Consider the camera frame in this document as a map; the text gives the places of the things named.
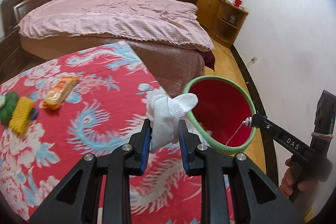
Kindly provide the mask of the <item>person's right hand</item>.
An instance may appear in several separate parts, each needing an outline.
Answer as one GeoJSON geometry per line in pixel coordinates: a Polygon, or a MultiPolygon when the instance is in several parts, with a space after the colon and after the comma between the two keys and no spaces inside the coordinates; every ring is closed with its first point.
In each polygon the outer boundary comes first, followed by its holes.
{"type": "MultiPolygon", "coordinates": [[[[293,186],[294,186],[294,178],[291,173],[291,159],[287,159],[285,161],[285,165],[288,167],[286,170],[284,177],[281,180],[281,184],[279,186],[279,190],[282,194],[284,194],[287,198],[289,198],[293,194],[293,186]]],[[[317,180],[307,180],[300,182],[297,185],[297,189],[302,192],[307,193],[315,193],[319,188],[319,183],[317,180]]]]}

